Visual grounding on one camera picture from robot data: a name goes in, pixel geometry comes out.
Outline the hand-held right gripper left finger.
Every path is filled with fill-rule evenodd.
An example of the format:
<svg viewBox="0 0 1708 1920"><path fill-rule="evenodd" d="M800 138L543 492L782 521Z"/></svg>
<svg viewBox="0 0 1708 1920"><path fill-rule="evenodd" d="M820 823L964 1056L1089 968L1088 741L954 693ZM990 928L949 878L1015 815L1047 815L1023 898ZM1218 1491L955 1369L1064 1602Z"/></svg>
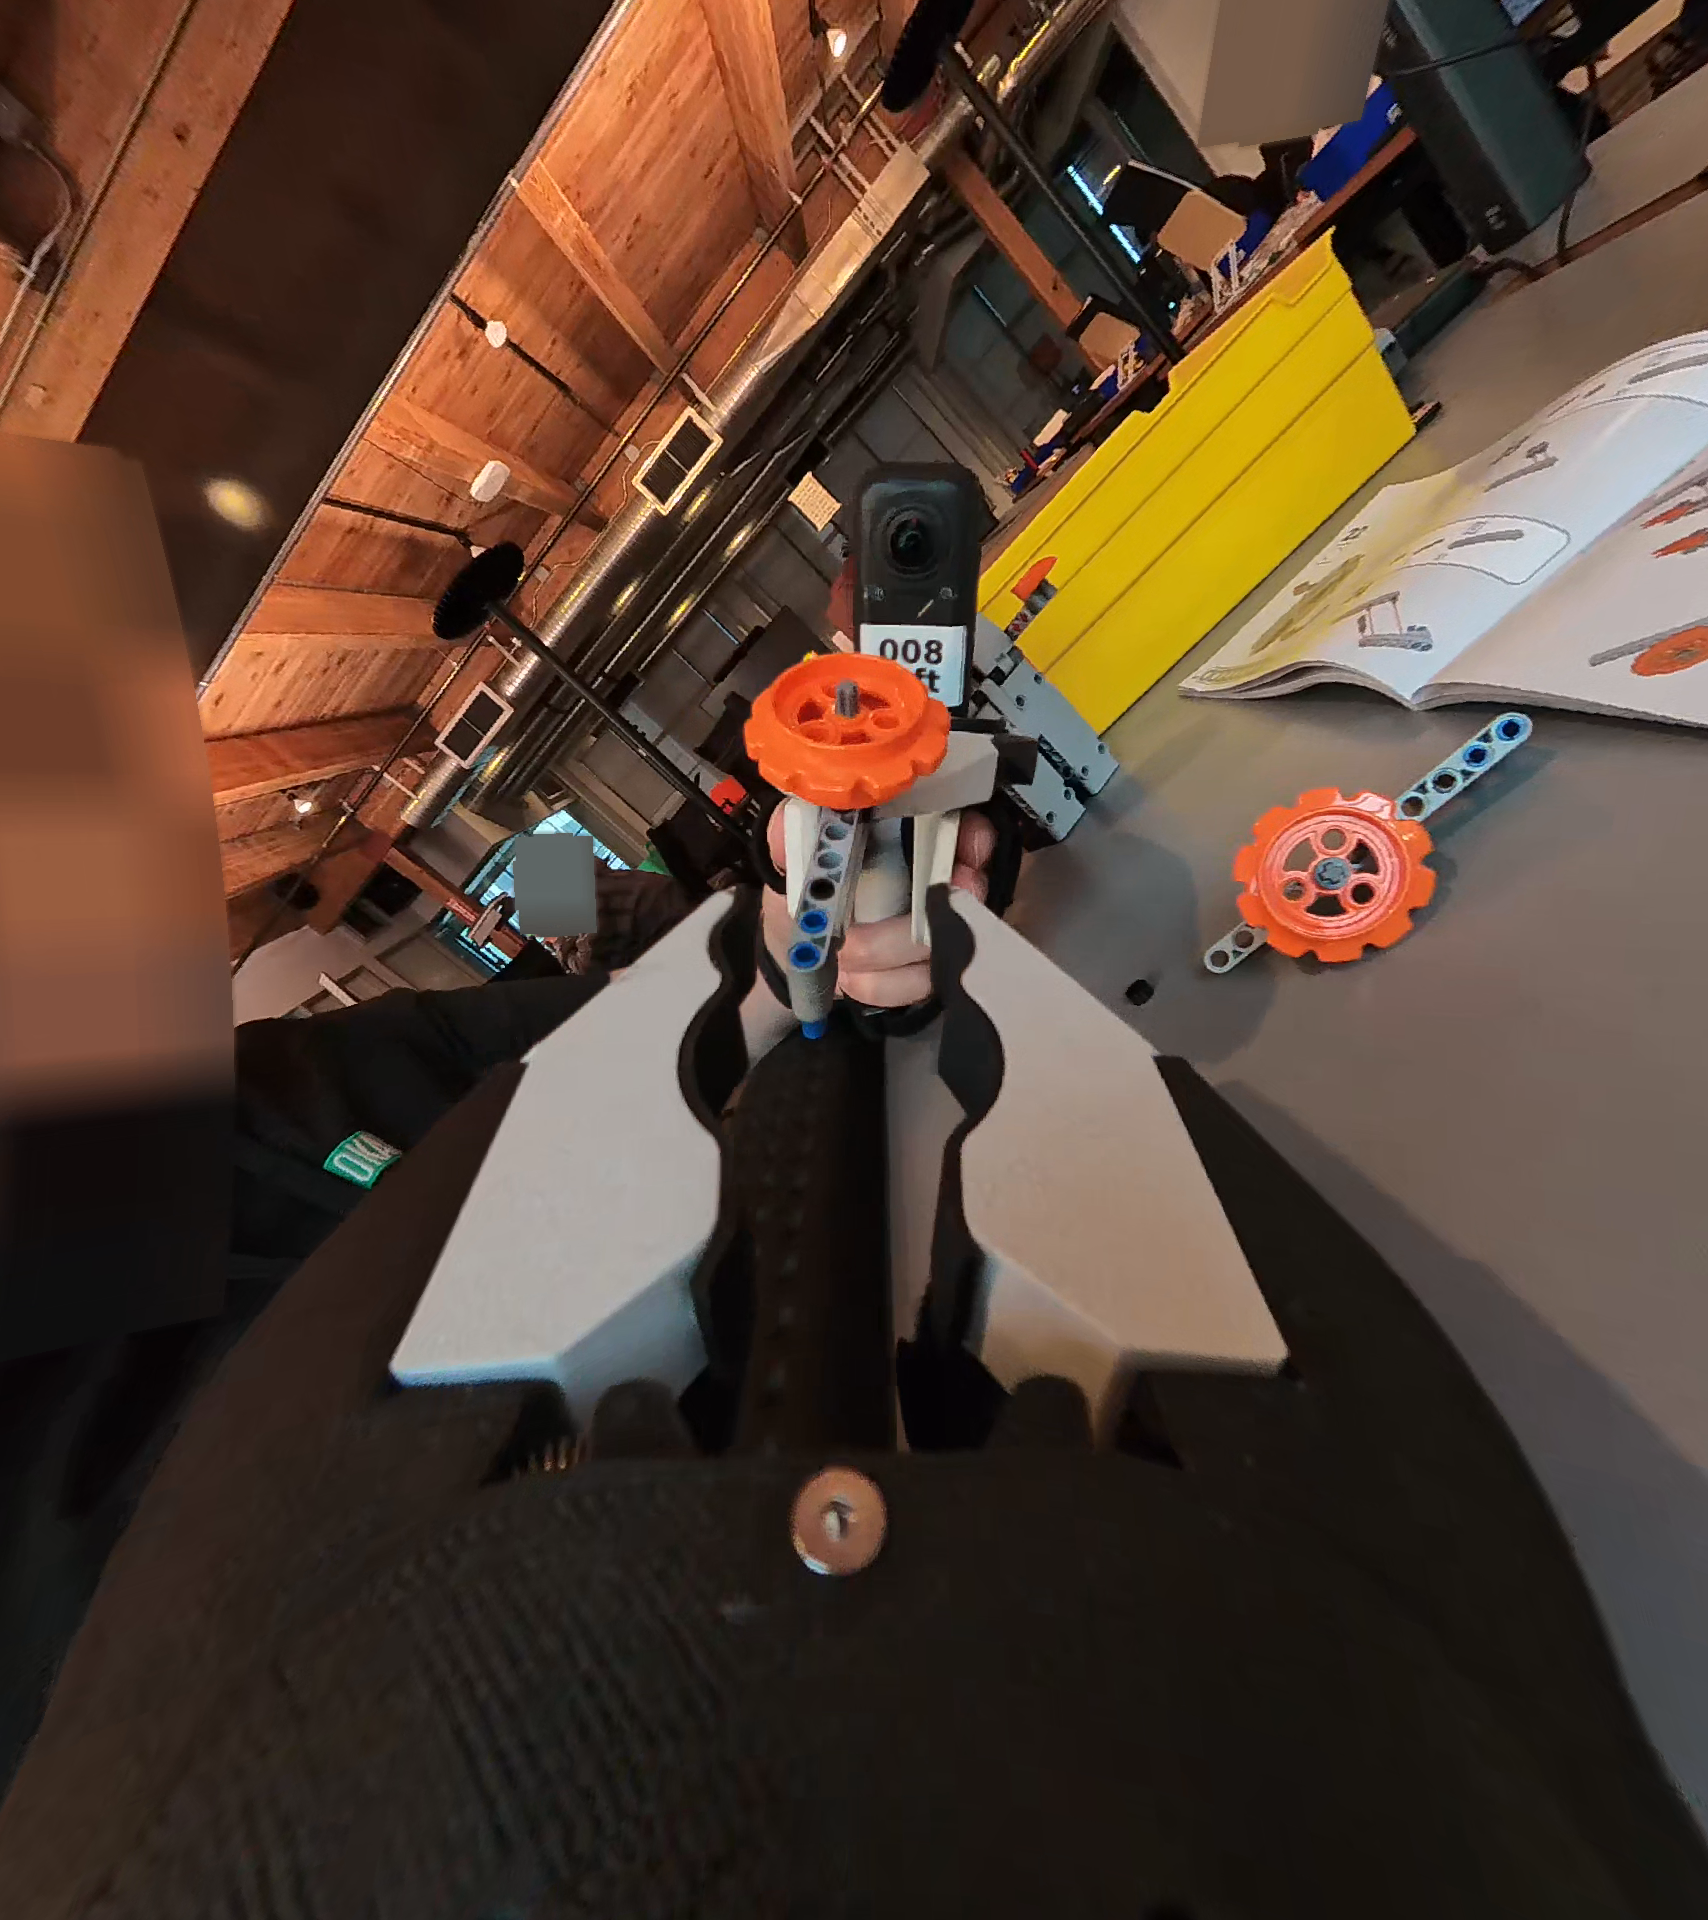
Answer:
<svg viewBox="0 0 1708 1920"><path fill-rule="evenodd" d="M712 896L523 1058L388 1377L601 1396L703 1370L693 1277L722 1211L718 1109L745 1069L755 888Z"/></svg>

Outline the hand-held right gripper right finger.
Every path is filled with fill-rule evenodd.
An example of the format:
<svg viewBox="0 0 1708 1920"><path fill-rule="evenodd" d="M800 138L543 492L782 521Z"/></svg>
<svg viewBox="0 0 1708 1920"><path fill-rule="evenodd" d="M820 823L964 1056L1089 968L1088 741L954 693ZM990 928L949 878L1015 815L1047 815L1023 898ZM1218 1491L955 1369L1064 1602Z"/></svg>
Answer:
<svg viewBox="0 0 1708 1920"><path fill-rule="evenodd" d="M937 1015L897 1045L897 1425L967 1448L1027 1380L1109 1439L1141 1374L1288 1349L1153 1046L970 896L935 896Z"/></svg>

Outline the orange wheel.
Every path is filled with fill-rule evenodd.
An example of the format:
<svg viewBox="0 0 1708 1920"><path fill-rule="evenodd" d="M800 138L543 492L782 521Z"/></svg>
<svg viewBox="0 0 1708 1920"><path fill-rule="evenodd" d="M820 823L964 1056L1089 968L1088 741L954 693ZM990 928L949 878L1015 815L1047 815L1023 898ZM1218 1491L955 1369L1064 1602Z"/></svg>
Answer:
<svg viewBox="0 0 1708 1920"><path fill-rule="evenodd" d="M862 652L815 655L753 700L745 755L782 796L815 804L815 855L780 967L788 1008L808 1042L834 1021L840 956L854 922L877 812L933 774L947 712L903 666Z"/></svg>
<svg viewBox="0 0 1708 1920"><path fill-rule="evenodd" d="M1202 968L1227 974L1265 948L1328 967L1393 948L1436 896L1434 817L1532 732L1530 717L1501 712L1396 796L1318 787L1262 812L1232 861L1240 921Z"/></svg>

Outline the grey desk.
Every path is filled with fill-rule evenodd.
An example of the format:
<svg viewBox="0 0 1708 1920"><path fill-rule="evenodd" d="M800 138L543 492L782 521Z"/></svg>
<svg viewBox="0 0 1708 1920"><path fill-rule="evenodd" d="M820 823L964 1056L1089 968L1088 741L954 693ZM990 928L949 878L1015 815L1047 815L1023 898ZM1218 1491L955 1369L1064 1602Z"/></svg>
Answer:
<svg viewBox="0 0 1708 1920"><path fill-rule="evenodd" d="M1260 815L1399 787L1470 720L1341 688L1182 697L1307 554L1103 731L1122 774L1013 917L1202 1067L1443 1325L1708 1835L1708 732L1550 712L1442 812L1437 894L1405 943L1207 974Z"/></svg>

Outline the person's left hand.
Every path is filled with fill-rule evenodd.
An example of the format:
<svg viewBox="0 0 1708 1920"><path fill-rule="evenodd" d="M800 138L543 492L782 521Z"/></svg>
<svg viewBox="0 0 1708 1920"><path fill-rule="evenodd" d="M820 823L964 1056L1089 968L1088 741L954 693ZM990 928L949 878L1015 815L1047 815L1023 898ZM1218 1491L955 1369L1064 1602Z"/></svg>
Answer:
<svg viewBox="0 0 1708 1920"><path fill-rule="evenodd" d="M996 852L996 826L984 808L961 812L955 863L949 877L954 894L985 903L988 868ZM764 888L762 947L770 955L770 988L788 987L783 959L796 940L788 913L786 887ZM837 962L835 991L842 999L871 1011L896 1011L924 1003L933 991L932 948L912 936L909 914L889 921L852 925Z"/></svg>

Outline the grey toy motor block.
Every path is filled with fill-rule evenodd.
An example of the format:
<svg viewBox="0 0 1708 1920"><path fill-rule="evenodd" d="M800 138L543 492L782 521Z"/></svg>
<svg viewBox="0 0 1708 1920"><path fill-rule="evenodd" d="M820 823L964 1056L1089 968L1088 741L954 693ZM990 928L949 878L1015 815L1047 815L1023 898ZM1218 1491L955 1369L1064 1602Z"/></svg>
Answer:
<svg viewBox="0 0 1708 1920"><path fill-rule="evenodd" d="M1100 732L985 614L974 621L961 717L977 732L1032 743L1004 757L1002 780L1027 852L1057 846L1080 829L1117 772Z"/></svg>

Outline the person's black shirt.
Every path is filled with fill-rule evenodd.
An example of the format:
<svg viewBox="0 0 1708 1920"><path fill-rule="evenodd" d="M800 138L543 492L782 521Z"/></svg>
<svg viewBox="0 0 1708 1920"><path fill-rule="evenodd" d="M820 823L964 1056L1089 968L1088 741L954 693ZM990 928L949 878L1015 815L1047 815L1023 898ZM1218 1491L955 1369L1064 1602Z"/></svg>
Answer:
<svg viewBox="0 0 1708 1920"><path fill-rule="evenodd" d="M603 970L503 972L240 1025L227 1285L283 1285L440 1118L607 985Z"/></svg>

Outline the yellow plastic bin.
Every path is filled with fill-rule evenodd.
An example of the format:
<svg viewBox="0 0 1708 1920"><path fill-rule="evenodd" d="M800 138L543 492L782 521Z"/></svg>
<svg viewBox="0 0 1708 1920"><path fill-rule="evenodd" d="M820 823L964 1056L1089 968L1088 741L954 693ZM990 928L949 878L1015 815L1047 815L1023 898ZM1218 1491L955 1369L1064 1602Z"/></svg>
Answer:
<svg viewBox="0 0 1708 1920"><path fill-rule="evenodd" d="M980 610L1103 732L1414 438L1321 236L1049 484L985 560Z"/></svg>

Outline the white instruction booklet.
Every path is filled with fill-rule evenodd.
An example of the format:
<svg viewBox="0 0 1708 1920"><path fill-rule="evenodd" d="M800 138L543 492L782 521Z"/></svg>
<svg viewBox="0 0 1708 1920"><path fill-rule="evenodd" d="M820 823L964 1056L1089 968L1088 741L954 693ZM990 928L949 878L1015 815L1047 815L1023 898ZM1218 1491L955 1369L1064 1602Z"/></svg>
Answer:
<svg viewBox="0 0 1708 1920"><path fill-rule="evenodd" d="M1708 331L1375 492L1180 690L1321 685L1708 731Z"/></svg>

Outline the dark tower device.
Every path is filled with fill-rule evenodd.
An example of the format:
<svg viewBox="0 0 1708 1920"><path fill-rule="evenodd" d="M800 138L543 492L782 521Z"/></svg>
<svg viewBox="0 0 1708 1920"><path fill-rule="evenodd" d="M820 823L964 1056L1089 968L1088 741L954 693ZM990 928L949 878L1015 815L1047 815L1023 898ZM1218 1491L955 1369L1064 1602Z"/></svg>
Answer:
<svg viewBox="0 0 1708 1920"><path fill-rule="evenodd" d="M1503 4L1391 2L1375 76L1483 253L1554 223L1592 174L1578 112Z"/></svg>

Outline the silver ventilation duct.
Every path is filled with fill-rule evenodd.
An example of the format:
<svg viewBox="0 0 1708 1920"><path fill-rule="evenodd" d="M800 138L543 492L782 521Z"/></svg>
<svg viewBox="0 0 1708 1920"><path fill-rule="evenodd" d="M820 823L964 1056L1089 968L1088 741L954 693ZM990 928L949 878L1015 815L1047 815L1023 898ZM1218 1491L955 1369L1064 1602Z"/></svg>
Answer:
<svg viewBox="0 0 1708 1920"><path fill-rule="evenodd" d="M718 451L737 443L764 412L796 356L840 310L849 288L871 268L875 255L885 250L896 229L900 218L882 220L871 207L857 205L800 268L725 366L707 406L693 414L693 423L707 430ZM603 619L599 604L645 573L643 549L653 528L657 525L678 528L680 521L680 507L660 510L643 495L643 484L631 483L628 507L595 541L572 587L534 625L534 640L518 638L499 670L487 682L473 687L460 718L477 717L481 697L492 698L499 714L490 722L479 744L460 748L444 741L436 746L434 767L423 772L400 815L402 830L434 826L457 802L475 767L485 760L494 737L512 731L527 708L531 690L543 679L557 675L539 646L557 652L562 663L569 663L578 636L592 632Z"/></svg>

